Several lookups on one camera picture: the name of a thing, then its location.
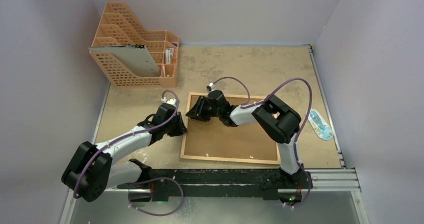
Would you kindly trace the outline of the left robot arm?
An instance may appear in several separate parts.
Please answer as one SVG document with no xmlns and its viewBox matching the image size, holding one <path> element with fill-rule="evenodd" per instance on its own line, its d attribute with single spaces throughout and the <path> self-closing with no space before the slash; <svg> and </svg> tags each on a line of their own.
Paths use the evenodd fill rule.
<svg viewBox="0 0 424 224">
<path fill-rule="evenodd" d="M 73 190 L 74 198 L 83 198 L 87 202 L 96 200 L 112 186 L 127 183 L 136 188 L 147 186 L 149 166 L 135 159 L 120 165 L 117 162 L 160 141 L 165 135 L 184 135 L 187 128 L 177 110 L 178 104 L 176 99 L 164 101 L 155 114 L 114 139 L 80 144 L 62 175 L 62 183 Z"/>
</svg>

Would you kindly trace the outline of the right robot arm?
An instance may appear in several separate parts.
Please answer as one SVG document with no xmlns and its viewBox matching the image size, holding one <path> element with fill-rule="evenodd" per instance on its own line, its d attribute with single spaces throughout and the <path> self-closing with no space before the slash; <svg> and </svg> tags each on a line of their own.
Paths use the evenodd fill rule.
<svg viewBox="0 0 424 224">
<path fill-rule="evenodd" d="M 301 133 L 302 119 L 297 111 L 279 97 L 269 94 L 261 102 L 245 106 L 233 105 L 222 91 L 213 90 L 198 97 L 185 116 L 202 122 L 208 122 L 215 117 L 227 127 L 258 123 L 279 148 L 282 184 L 293 187 L 299 183 L 302 162 L 296 141 Z"/>
</svg>

